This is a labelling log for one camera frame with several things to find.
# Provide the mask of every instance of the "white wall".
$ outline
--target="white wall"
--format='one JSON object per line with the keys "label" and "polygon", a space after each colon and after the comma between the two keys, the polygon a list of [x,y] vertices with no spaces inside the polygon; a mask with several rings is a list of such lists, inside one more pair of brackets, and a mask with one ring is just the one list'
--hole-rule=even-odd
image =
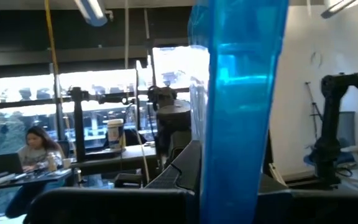
{"label": "white wall", "polygon": [[[283,52],[270,117],[273,157],[282,175],[307,170],[303,157],[310,153],[305,146],[315,142],[311,102],[305,82],[311,82],[314,100],[323,109],[319,81],[336,72],[331,62],[331,43],[328,23],[320,18],[324,6],[313,6],[311,17],[306,6],[289,8]],[[317,52],[311,62],[313,52]]]}
{"label": "white wall", "polygon": [[[327,74],[358,72],[358,5],[328,20],[319,17],[323,10],[324,6],[313,6],[312,18],[304,6],[291,7],[288,13],[270,119],[273,155],[283,175],[312,170],[303,163],[303,156],[310,153],[305,145],[314,142],[304,82],[312,82],[315,100],[322,110],[320,79]],[[320,68],[310,62],[314,50],[323,56]],[[356,111],[358,144],[358,90],[349,89],[342,100],[342,110]]]}

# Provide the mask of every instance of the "long dark hair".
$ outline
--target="long dark hair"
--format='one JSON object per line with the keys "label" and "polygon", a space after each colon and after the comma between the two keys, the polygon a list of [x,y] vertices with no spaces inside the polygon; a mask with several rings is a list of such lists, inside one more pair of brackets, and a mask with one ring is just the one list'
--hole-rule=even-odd
{"label": "long dark hair", "polygon": [[29,128],[27,130],[27,134],[25,135],[26,139],[25,142],[27,143],[27,136],[29,134],[34,134],[38,137],[40,137],[42,139],[42,147],[45,150],[54,150],[54,151],[59,151],[59,153],[61,154],[62,157],[64,157],[64,153],[62,151],[62,148],[60,147],[59,144],[57,144],[50,136],[49,134],[46,132],[46,130],[44,130],[44,128],[41,128],[39,126],[33,126],[31,128]]}

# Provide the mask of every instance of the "robotic arm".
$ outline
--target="robotic arm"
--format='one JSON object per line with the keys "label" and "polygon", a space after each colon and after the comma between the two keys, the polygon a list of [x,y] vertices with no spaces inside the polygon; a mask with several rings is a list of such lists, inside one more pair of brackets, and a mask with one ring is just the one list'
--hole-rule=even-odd
{"label": "robotic arm", "polygon": [[334,165],[341,153],[336,135],[341,100],[349,86],[358,88],[358,73],[327,75],[321,80],[321,92],[325,98],[323,123],[321,137],[314,144],[310,159],[314,162],[316,176],[329,185],[340,183]]}

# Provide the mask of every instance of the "table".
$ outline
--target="table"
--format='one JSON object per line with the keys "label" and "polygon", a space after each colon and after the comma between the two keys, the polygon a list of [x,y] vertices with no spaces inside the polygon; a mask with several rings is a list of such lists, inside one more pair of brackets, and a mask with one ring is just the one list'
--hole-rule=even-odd
{"label": "table", "polygon": [[[147,161],[150,179],[156,176],[156,168],[158,167],[157,155],[155,148],[143,146],[144,154]],[[92,152],[90,154],[104,154],[108,151]],[[142,169],[142,175],[145,179],[145,167],[143,161],[143,153],[140,145],[126,146],[126,150],[117,157],[110,159],[97,159],[84,162],[74,162],[70,166],[72,169],[81,169],[82,175],[106,174],[121,170]]]}
{"label": "table", "polygon": [[16,182],[6,182],[3,184],[0,184],[0,189],[6,189],[9,187],[21,187],[24,185],[32,185],[32,184],[41,184],[41,183],[49,183],[54,181],[59,181],[63,179],[67,179],[72,175],[72,172],[66,172],[61,175],[45,175],[41,177],[34,177],[32,179],[22,179],[18,180]]}

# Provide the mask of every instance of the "metal rod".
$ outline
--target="metal rod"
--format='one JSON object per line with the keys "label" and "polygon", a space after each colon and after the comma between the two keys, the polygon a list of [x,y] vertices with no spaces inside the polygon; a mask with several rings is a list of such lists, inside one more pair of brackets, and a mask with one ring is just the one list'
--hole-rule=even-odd
{"label": "metal rod", "polygon": [[145,26],[146,40],[147,40],[147,55],[150,56],[150,63],[152,66],[152,83],[153,86],[157,86],[157,80],[155,78],[155,65],[154,65],[154,53],[153,53],[154,41],[150,39],[149,15],[147,14],[147,9],[144,9],[144,26]]}
{"label": "metal rod", "polygon": [[71,98],[74,101],[74,130],[77,162],[85,161],[84,122],[81,102],[84,100],[80,87],[73,87]]}
{"label": "metal rod", "polygon": [[62,104],[60,102],[60,82],[59,78],[57,77],[58,74],[55,71],[53,64],[49,64],[49,72],[53,74],[53,92],[56,105],[56,116],[55,116],[55,127],[57,131],[57,138],[58,140],[64,140],[65,139],[65,127],[64,127],[64,120],[63,120],[63,109]]}

